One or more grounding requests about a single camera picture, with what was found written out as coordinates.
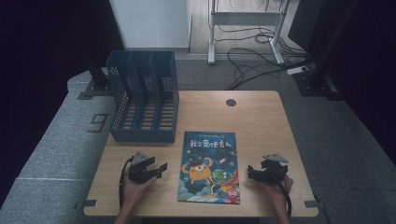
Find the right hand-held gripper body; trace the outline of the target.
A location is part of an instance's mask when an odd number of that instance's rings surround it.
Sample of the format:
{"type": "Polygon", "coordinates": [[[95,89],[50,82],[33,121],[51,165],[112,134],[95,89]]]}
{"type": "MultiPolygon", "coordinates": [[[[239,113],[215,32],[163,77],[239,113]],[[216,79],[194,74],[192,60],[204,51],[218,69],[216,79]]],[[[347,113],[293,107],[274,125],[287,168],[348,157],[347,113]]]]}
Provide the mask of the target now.
{"type": "Polygon", "coordinates": [[[289,161],[277,153],[263,156],[263,182],[269,185],[280,183],[286,176],[289,161]]]}

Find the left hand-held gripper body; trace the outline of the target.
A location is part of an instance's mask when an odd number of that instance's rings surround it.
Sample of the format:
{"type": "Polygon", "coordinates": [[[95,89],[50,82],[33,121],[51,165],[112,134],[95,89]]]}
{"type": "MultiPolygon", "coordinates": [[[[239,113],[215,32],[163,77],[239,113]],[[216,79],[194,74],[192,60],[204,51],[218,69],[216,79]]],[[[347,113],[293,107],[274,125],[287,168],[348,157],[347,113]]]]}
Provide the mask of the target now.
{"type": "Polygon", "coordinates": [[[154,162],[154,157],[150,157],[143,152],[137,151],[132,159],[128,178],[136,184],[146,183],[145,173],[148,171],[148,167],[154,162]]]}

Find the colourful cartoon picture book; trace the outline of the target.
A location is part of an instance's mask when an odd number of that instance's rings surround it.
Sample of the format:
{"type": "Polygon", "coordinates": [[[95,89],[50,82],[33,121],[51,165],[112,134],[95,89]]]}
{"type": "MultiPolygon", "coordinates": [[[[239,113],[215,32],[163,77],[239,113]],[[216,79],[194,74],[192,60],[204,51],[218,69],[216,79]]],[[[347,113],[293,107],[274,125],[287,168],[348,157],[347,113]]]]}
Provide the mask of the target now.
{"type": "Polygon", "coordinates": [[[240,204],[235,133],[184,133],[177,200],[240,204]]]}

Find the person's right hand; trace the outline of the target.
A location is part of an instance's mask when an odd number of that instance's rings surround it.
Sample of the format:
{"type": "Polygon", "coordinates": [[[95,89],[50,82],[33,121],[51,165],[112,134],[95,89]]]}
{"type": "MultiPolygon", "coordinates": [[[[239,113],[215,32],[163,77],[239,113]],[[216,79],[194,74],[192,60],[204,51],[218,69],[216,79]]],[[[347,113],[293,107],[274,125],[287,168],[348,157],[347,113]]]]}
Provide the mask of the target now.
{"type": "MultiPolygon", "coordinates": [[[[290,192],[291,187],[293,185],[293,179],[285,176],[285,179],[281,182],[282,187],[287,191],[290,192]]],[[[262,185],[263,190],[273,206],[279,205],[282,208],[286,207],[287,200],[283,194],[283,191],[279,186],[270,186],[267,184],[262,185]]]]}

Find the person's left hand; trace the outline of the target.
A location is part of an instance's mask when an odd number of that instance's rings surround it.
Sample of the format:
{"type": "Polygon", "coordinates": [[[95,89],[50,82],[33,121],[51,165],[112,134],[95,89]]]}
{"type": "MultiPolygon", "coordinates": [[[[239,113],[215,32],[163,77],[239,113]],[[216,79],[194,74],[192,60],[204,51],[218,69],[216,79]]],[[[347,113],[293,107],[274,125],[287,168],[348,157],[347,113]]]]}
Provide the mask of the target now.
{"type": "Polygon", "coordinates": [[[157,177],[154,176],[144,184],[136,184],[129,178],[126,178],[123,183],[123,203],[121,211],[131,213],[144,196],[146,190],[149,189],[156,180],[157,177]]]}

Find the blue plastic file rack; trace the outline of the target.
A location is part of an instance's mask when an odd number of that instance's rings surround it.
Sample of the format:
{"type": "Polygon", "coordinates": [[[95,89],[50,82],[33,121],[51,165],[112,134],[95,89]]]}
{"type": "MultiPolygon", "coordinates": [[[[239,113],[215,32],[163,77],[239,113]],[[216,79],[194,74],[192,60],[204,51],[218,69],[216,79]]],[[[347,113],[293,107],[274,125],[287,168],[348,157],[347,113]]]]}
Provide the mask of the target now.
{"type": "Polygon", "coordinates": [[[173,143],[179,106],[175,53],[114,50],[106,65],[116,105],[113,138],[173,143]]]}

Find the black metal stand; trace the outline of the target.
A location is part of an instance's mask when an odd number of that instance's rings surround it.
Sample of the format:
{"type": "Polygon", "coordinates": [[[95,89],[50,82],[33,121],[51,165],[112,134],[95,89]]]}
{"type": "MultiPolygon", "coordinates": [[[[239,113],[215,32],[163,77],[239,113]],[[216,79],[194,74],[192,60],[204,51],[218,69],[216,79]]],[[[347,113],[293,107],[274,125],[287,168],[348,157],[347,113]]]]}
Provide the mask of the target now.
{"type": "Polygon", "coordinates": [[[313,70],[294,75],[302,96],[332,94],[325,77],[360,0],[301,0],[289,38],[307,52],[313,70]]]}
{"type": "Polygon", "coordinates": [[[86,90],[78,95],[78,99],[91,100],[94,96],[111,96],[111,85],[102,68],[94,61],[92,55],[88,51],[84,52],[83,59],[84,63],[88,66],[88,71],[92,79],[86,90]]]}

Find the white power strip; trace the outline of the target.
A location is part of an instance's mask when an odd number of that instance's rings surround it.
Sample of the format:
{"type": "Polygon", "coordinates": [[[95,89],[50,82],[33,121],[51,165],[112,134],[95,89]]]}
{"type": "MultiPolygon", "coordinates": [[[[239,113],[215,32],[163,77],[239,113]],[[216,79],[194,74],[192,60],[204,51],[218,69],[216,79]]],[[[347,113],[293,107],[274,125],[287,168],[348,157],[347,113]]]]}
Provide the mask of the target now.
{"type": "Polygon", "coordinates": [[[299,67],[295,67],[295,68],[291,68],[287,70],[287,74],[289,76],[295,75],[295,74],[300,74],[303,72],[307,72],[309,71],[309,68],[306,66],[299,66],[299,67]]]}

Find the white board panel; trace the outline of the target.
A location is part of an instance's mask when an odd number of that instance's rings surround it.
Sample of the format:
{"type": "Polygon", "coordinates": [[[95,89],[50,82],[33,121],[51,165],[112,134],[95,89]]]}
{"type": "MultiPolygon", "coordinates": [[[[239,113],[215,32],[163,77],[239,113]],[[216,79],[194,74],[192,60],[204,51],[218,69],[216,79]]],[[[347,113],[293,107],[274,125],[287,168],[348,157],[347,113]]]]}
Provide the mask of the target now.
{"type": "Polygon", "coordinates": [[[109,0],[127,49],[187,49],[186,0],[109,0]]]}

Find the white metal desk frame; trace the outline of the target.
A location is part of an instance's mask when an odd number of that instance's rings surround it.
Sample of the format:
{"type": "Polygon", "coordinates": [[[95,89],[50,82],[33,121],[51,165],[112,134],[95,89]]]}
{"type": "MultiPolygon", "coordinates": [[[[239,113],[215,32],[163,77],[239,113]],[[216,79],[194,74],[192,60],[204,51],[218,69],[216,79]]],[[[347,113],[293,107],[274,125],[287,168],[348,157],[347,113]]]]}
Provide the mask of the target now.
{"type": "Polygon", "coordinates": [[[275,34],[270,39],[269,45],[278,64],[283,64],[278,40],[287,16],[290,0],[284,0],[279,12],[218,12],[216,10],[217,0],[209,0],[209,26],[210,36],[208,42],[208,63],[215,63],[215,26],[216,25],[239,25],[239,26],[273,26],[275,34]]]}

